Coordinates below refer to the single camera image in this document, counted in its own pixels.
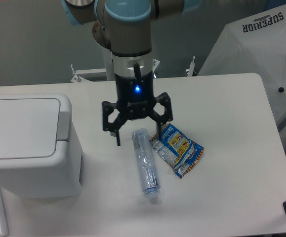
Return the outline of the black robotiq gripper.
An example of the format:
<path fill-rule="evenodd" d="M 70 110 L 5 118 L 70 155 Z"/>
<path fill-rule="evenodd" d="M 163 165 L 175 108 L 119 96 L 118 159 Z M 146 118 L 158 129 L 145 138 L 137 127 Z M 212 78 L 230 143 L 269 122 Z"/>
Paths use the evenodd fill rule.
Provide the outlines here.
<path fill-rule="evenodd" d="M 167 122 L 173 120 L 173 113 L 171 99 L 166 92 L 154 97 L 152 73 L 141 76 L 139 79 L 116 75 L 116 88 L 117 102 L 102 102 L 103 130 L 109 131 L 111 135 L 114 135 L 117 145 L 120 146 L 119 130 L 127 119 L 143 119 L 149 116 L 156 122 L 156 137 L 161 139 L 162 129 Z M 163 107 L 162 115 L 154 110 L 157 103 Z M 119 114 L 113 122 L 109 122 L 108 118 L 114 110 L 118 110 Z"/>

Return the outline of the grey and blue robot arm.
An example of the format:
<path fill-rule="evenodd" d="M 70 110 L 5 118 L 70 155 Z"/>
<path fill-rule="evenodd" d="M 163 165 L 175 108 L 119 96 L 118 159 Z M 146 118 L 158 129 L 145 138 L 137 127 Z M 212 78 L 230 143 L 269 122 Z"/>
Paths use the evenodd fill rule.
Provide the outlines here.
<path fill-rule="evenodd" d="M 97 22 L 96 41 L 110 50 L 117 101 L 102 103 L 103 130 L 113 136 L 128 120 L 150 117 L 162 127 L 172 121 L 167 93 L 154 95 L 151 22 L 199 7 L 199 0 L 64 0 L 73 25 Z"/>

